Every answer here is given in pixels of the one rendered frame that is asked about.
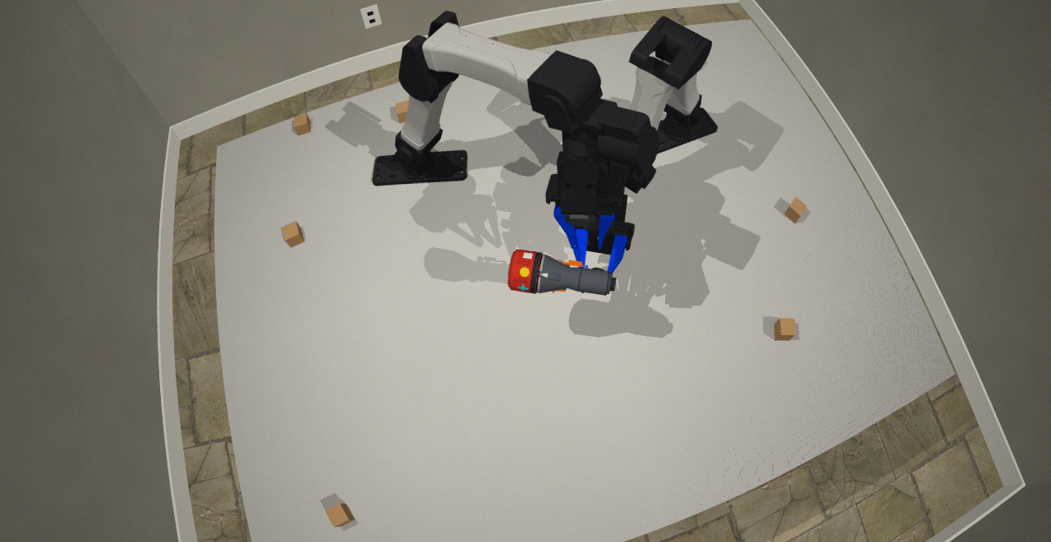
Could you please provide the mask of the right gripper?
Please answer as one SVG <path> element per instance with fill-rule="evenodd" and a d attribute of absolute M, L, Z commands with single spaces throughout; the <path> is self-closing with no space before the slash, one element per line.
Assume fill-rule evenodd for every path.
<path fill-rule="evenodd" d="M 568 155 L 566 150 L 563 150 L 563 155 L 579 161 L 579 157 Z M 588 157 L 588 161 L 596 160 L 599 158 L 602 157 L 600 155 Z M 611 223 L 615 218 L 615 204 L 618 203 L 618 206 L 621 206 L 622 204 L 622 183 L 623 183 L 623 178 L 621 176 L 609 176 L 609 199 L 598 199 L 597 215 L 599 215 L 600 250 L 602 247 L 602 241 L 604 241 L 604 235 L 607 234 L 609 225 L 611 225 Z M 568 242 L 570 242 L 571 248 L 574 249 L 575 225 L 573 225 L 572 227 L 571 223 L 566 223 L 566 217 L 562 215 L 562 201 L 558 196 L 557 174 L 552 174 L 551 176 L 549 176 L 545 196 L 548 204 L 549 202 L 555 202 L 554 217 L 557 220 L 557 223 L 559 223 L 559 225 L 562 225 L 562 230 L 566 232 Z"/>

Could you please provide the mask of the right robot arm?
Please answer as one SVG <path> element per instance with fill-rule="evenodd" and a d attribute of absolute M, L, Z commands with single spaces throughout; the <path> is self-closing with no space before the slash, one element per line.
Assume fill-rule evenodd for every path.
<path fill-rule="evenodd" d="M 557 158 L 562 215 L 575 227 L 594 223 L 598 199 L 609 199 L 609 160 L 645 170 L 657 157 L 659 134 L 650 117 L 601 99 L 592 62 L 472 34 L 459 28 L 456 13 L 445 11 L 430 23 L 428 39 L 417 34 L 401 48 L 398 78 L 409 93 L 408 113 L 395 155 L 375 158 L 375 186 L 466 179 L 466 150 L 430 152 L 442 139 L 444 98 L 459 74 L 514 95 L 544 114 L 549 129 L 562 131 L 563 150 L 579 157 L 560 150 Z M 594 155 L 602 158 L 588 161 Z"/>

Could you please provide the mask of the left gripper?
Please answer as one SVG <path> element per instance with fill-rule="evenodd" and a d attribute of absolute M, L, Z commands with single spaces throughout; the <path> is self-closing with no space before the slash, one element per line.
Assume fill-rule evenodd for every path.
<path fill-rule="evenodd" d="M 611 255 L 609 256 L 607 270 L 610 273 L 614 273 L 623 258 L 624 251 L 630 250 L 634 231 L 634 223 L 621 223 L 621 221 L 614 220 L 609 225 L 607 234 L 602 241 L 602 249 L 600 250 L 599 218 L 594 217 L 594 223 L 590 223 L 588 227 L 576 227 L 576 244 L 575 249 L 573 249 L 576 260 L 582 262 L 584 268 L 586 251 L 607 254 Z"/>

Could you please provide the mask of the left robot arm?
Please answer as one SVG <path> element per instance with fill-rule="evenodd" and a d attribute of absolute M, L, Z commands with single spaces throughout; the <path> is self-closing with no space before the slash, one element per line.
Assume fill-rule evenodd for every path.
<path fill-rule="evenodd" d="M 631 53 L 628 62 L 637 68 L 630 109 L 650 117 L 650 124 L 659 133 L 657 155 L 716 133 L 718 126 L 710 114 L 700 108 L 702 95 L 697 90 L 697 72 L 710 49 L 712 40 L 662 16 Z M 654 57 L 650 57 L 652 53 Z M 660 121 L 663 111 L 667 116 L 665 121 Z M 621 206 L 616 203 L 614 220 L 626 222 L 624 190 L 627 188 L 637 194 L 641 187 L 646 189 L 655 172 L 654 167 L 644 170 L 609 160 L 609 176 L 621 176 L 626 184 Z"/>

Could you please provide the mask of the red and black hose nozzle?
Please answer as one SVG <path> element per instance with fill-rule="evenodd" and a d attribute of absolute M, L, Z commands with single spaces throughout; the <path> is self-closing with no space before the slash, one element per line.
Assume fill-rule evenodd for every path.
<path fill-rule="evenodd" d="M 570 265 L 580 268 L 570 268 Z M 580 260 L 556 260 L 540 251 L 515 250 L 509 264 L 510 290 L 519 292 L 593 292 L 607 296 L 616 279 L 609 270 L 583 268 Z"/>

